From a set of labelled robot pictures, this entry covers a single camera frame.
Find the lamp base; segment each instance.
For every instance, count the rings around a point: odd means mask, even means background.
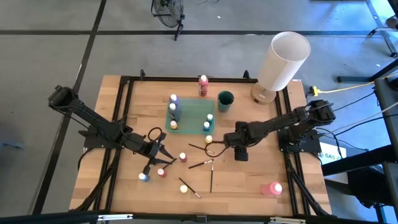
[[[260,105],[266,105],[272,101],[274,101],[276,97],[275,91],[268,91],[260,84],[256,83],[251,87],[250,97],[252,100]]]

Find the concrete floor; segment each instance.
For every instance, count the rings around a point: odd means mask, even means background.
[[[185,1],[186,30],[371,30],[375,22],[362,1],[308,0],[199,0]],[[381,16],[389,17],[386,0],[375,3]],[[3,0],[0,29],[88,29],[92,28],[98,0]],[[149,13],[150,1],[108,1],[100,30],[166,30]],[[249,70],[257,76],[272,36],[183,35],[97,36],[79,92],[94,107],[103,75],[147,75],[241,77]],[[306,88],[321,90],[350,86],[339,84],[338,75],[366,76],[392,62],[380,37],[308,36],[312,52],[295,78]],[[44,163],[60,121],[60,114],[47,108],[47,98],[56,85],[72,86],[87,43],[87,36],[0,35],[0,125],[15,130],[23,149],[0,150],[0,216],[25,215],[42,174]],[[335,108],[372,92],[372,86],[322,95]],[[374,96],[336,112],[337,120],[326,127],[346,123],[380,111]],[[82,129],[71,122],[44,207],[45,213],[68,210],[81,155]],[[342,134],[340,139],[358,147],[374,149],[389,144],[382,120]],[[342,218],[376,220],[352,196],[328,189],[333,213]],[[386,208],[389,222],[394,212]]]

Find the teal cup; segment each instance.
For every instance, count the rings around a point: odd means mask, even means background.
[[[227,112],[234,102],[234,95],[229,91],[222,91],[218,94],[218,111]]]

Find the wooden table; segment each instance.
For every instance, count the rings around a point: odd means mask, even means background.
[[[111,120],[114,102],[118,92],[120,76],[104,76],[95,111]],[[227,113],[215,113],[216,128],[213,139],[221,140],[224,133],[234,131],[236,121],[266,121],[277,116],[275,103],[258,105],[250,99],[249,83],[210,83],[206,98],[216,100],[220,91],[228,90],[235,96],[235,101]],[[289,190],[284,159],[279,151],[277,133],[273,132],[257,146],[248,148],[249,161],[234,160],[233,149],[228,149],[214,161],[213,193],[210,193],[211,164],[189,169],[199,162],[209,160],[206,154],[188,143],[205,145],[204,136],[192,134],[170,134],[165,130],[167,102],[170,94],[181,98],[199,98],[196,82],[134,82],[127,125],[138,134],[147,134],[153,127],[161,127],[167,137],[166,149],[177,156],[187,154],[188,161],[177,161],[169,166],[167,177],[160,178],[156,170],[151,169],[150,182],[142,182],[138,174],[142,172],[147,159],[133,155],[123,149],[114,189],[112,212],[126,213],[174,213],[208,215],[261,215],[291,216]],[[306,104],[301,81],[293,80],[288,85],[291,107]],[[212,147],[216,153],[222,145]],[[81,162],[70,208],[76,208],[98,182],[104,149],[94,149]],[[305,183],[323,209],[331,212],[325,182],[319,161],[311,154],[301,153]],[[201,199],[191,191],[180,193],[181,177],[193,187]],[[278,196],[263,196],[261,184],[279,181],[283,192]],[[302,200],[296,186],[297,203],[300,212]],[[100,208],[104,208],[107,190],[104,190]]]

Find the white lamp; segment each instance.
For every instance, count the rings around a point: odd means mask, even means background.
[[[298,33],[275,35],[259,71],[258,82],[251,88],[252,99],[259,104],[272,102],[276,91],[287,86],[310,52],[310,43]]]

